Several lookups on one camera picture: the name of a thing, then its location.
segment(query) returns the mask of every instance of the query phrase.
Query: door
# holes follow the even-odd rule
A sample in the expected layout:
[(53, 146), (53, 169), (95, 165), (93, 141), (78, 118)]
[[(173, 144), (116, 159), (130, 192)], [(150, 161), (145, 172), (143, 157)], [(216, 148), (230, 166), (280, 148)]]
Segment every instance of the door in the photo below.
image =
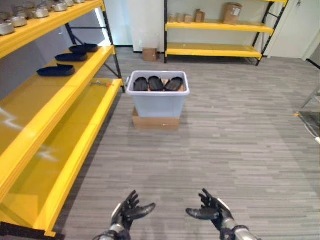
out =
[(266, 55), (301, 59), (320, 29), (320, 0), (289, 0)]

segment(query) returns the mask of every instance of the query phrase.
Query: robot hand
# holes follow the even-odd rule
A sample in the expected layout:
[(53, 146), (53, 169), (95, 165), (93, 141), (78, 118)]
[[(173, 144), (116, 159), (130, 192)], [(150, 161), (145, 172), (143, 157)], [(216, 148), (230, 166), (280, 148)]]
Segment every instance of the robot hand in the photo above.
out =
[(222, 223), (226, 219), (233, 219), (229, 207), (219, 198), (211, 196), (211, 194), (204, 188), (202, 189), (205, 196), (199, 193), (201, 198), (201, 209), (191, 209), (187, 208), (185, 211), (191, 217), (200, 220), (211, 220), (215, 228), (221, 232)]
[(156, 204), (151, 203), (147, 206), (138, 206), (139, 195), (134, 190), (112, 213), (111, 226), (107, 232), (94, 238), (95, 240), (131, 240), (129, 231), (134, 220), (141, 219), (150, 214)]
[(246, 226), (238, 225), (231, 214), (230, 208), (219, 198), (213, 197), (206, 189), (205, 195), (199, 193), (201, 209), (187, 208), (185, 211), (195, 219), (211, 220), (220, 232), (221, 240), (258, 240)]

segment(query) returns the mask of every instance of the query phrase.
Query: black shelf frame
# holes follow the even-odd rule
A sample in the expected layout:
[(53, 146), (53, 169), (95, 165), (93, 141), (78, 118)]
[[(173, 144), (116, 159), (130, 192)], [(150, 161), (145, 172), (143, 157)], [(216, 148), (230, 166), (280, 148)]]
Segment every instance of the black shelf frame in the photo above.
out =
[[(280, 11), (278, 16), (270, 12), (270, 9), (274, 5), (275, 2), (274, 1), (272, 1), (272, 2), (270, 1), (268, 3), (268, 6), (267, 6), (267, 8), (265, 10), (265, 13), (263, 15), (261, 23), (263, 23), (263, 24), (266, 23), (268, 15), (276, 18), (276, 22), (275, 22), (275, 24), (273, 26), (273, 34), (269, 35), (269, 38), (267, 39), (266, 43), (263, 46), (263, 49), (261, 51), (262, 57), (260, 59), (256, 58), (256, 64), (255, 64), (256, 66), (258, 66), (260, 64), (262, 58), (265, 56), (265, 52), (266, 52), (266, 50), (267, 50), (267, 48), (269, 46), (269, 43), (270, 43), (272, 37), (275, 34), (275, 31), (277, 29), (279, 21), (280, 21), (281, 17), (283, 16), (286, 7), (288, 6), (288, 2), (289, 2), (289, 0), (287, 0), (286, 4), (282, 7), (282, 9), (281, 9), (281, 11)], [(168, 49), (168, 31), (166, 30), (167, 21), (168, 21), (168, 0), (164, 0), (164, 63), (165, 64), (168, 62), (168, 56), (166, 54), (167, 53), (167, 49)], [(252, 43), (253, 47), (256, 45), (259, 36), (260, 36), (260, 32), (257, 32), (255, 37), (254, 37), (253, 43)]]
[[(103, 19), (104, 19), (104, 23), (105, 26), (104, 27), (82, 27), (82, 26), (70, 26), (69, 23), (65, 24), (66, 30), (69, 34), (69, 37), (71, 39), (71, 42), (73, 45), (77, 45), (77, 41), (81, 44), (84, 45), (84, 43), (73, 33), (72, 29), (88, 29), (88, 30), (101, 30), (101, 29), (106, 29), (108, 37), (109, 37), (109, 41), (111, 43), (111, 46), (114, 47), (114, 49), (116, 49), (115, 45), (114, 45), (114, 40), (112, 38), (112, 34), (111, 34), (111, 29), (110, 29), (110, 25), (109, 25), (109, 21), (108, 21), (108, 16), (107, 16), (107, 12), (105, 10), (102, 11), (103, 14)], [(104, 63), (103, 65), (109, 69), (110, 72), (112, 72), (118, 79), (122, 79), (122, 74), (121, 74), (121, 70), (120, 70), (120, 66), (119, 66), (119, 61), (118, 61), (118, 57), (117, 54), (113, 55), (113, 60), (114, 60), (114, 64), (116, 67), (116, 71), (114, 71), (110, 66), (108, 66), (106, 63)], [(125, 86), (123, 84), (123, 80), (122, 80), (122, 92), (125, 93), (126, 89)]]

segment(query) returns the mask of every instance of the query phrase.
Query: shelf board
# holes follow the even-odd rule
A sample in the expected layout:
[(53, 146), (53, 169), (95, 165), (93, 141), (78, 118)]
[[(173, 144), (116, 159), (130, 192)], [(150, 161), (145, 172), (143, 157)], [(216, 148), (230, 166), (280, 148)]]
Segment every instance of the shelf board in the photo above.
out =
[(245, 31), (273, 34), (274, 30), (261, 22), (239, 22), (237, 25), (224, 24), (222, 20), (206, 20), (206, 22), (168, 22), (165, 25), (168, 29), (202, 29), (202, 30), (226, 30)]
[(168, 43), (165, 54), (166, 56), (262, 57), (252, 46), (204, 43)]
[[(0, 101), (0, 203), (48, 135), (111, 54), (113, 46), (88, 53), (66, 77), (30, 77)], [(56, 66), (53, 60), (48, 66)]]
[(50, 12), (46, 18), (28, 20), (26, 26), (15, 28), (14, 33), (0, 36), (0, 58), (98, 7), (105, 8), (103, 1), (91, 0), (75, 4), (67, 11)]
[(284, 6), (286, 6), (288, 2), (288, 0), (258, 0), (258, 1), (283, 3)]
[(61, 208), (122, 85), (121, 79), (98, 80), (109, 86), (85, 88), (4, 198), (0, 222), (55, 235)]

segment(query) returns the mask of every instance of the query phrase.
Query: black robotic glove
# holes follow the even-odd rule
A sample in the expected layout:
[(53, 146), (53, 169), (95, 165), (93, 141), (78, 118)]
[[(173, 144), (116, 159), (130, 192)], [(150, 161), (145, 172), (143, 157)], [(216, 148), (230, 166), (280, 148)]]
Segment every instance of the black robotic glove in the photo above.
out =
[(117, 206), (112, 214), (111, 225), (119, 224), (129, 231), (134, 220), (147, 216), (156, 208), (155, 203), (138, 206), (140, 202), (138, 197), (139, 195), (134, 190), (123, 203)]
[(205, 195), (199, 193), (201, 198), (201, 209), (187, 208), (185, 211), (191, 217), (200, 220), (211, 220), (215, 228), (221, 232), (222, 223), (225, 219), (231, 218), (234, 220), (230, 209), (219, 198), (213, 197), (205, 188), (202, 189)]

